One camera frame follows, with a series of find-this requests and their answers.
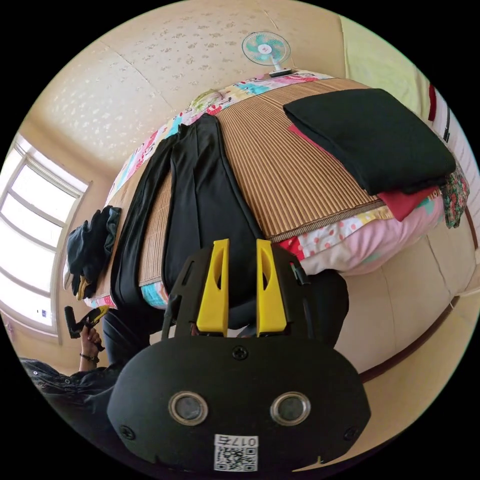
fan base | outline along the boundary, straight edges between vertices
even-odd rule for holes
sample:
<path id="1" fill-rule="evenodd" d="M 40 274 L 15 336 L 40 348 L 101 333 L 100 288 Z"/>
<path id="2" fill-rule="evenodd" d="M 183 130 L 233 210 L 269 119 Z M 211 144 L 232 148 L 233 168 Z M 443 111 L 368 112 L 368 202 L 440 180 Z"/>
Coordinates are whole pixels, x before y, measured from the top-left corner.
<path id="1" fill-rule="evenodd" d="M 290 75 L 292 73 L 291 68 L 282 68 L 281 70 L 274 70 L 269 73 L 271 78 L 283 77 L 284 75 Z"/>

screw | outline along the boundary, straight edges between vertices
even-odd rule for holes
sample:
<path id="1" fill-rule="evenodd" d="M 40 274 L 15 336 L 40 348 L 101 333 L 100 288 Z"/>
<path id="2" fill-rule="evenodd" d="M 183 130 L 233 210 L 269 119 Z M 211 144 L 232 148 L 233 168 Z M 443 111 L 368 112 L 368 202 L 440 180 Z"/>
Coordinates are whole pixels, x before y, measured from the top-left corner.
<path id="1" fill-rule="evenodd" d="M 121 425 L 120 426 L 120 435 L 125 439 L 125 440 L 135 440 L 135 432 L 126 425 Z"/>
<path id="2" fill-rule="evenodd" d="M 249 356 L 247 349 L 243 346 L 236 346 L 231 354 L 233 355 L 233 358 L 239 362 L 245 360 Z"/>
<path id="3" fill-rule="evenodd" d="M 351 442 L 358 434 L 359 429 L 356 426 L 350 427 L 343 435 L 343 439 L 347 442 Z"/>

window sill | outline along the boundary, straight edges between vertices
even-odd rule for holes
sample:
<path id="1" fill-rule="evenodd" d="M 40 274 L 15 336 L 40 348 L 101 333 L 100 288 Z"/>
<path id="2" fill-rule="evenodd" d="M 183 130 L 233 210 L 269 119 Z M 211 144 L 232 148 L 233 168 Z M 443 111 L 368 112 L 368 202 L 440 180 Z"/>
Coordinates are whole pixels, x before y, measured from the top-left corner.
<path id="1" fill-rule="evenodd" d="M 16 334 L 25 335 L 30 338 L 34 338 L 41 342 L 48 342 L 56 345 L 61 345 L 61 339 L 59 335 L 55 332 L 45 331 L 41 328 L 35 328 L 32 325 L 28 325 L 16 318 L 11 314 L 7 313 L 3 309 L 0 310 L 3 323 L 10 323 L 12 327 L 12 342 L 15 345 L 15 336 Z"/>

hand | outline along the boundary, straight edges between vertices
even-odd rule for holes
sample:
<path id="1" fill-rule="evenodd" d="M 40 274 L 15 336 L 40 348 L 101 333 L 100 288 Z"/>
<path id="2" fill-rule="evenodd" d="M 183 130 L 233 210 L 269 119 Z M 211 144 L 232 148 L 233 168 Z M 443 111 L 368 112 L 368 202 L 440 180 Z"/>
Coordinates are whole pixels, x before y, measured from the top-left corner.
<path id="1" fill-rule="evenodd" d="M 82 354 L 88 357 L 97 357 L 99 354 L 97 344 L 102 341 L 100 334 L 94 328 L 89 331 L 89 329 L 84 326 L 80 333 L 80 338 Z"/>

bracelet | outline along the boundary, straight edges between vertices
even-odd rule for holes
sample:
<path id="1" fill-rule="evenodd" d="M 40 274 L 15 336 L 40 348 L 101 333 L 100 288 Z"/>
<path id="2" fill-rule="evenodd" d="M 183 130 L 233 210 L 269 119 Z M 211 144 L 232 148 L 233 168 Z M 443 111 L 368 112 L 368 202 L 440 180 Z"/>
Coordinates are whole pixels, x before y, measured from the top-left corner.
<path id="1" fill-rule="evenodd" d="M 84 355 L 83 353 L 81 353 L 80 356 L 83 359 L 88 360 L 89 362 L 92 362 L 94 364 L 97 364 L 100 361 L 100 359 L 97 356 L 88 356 L 88 355 Z"/>

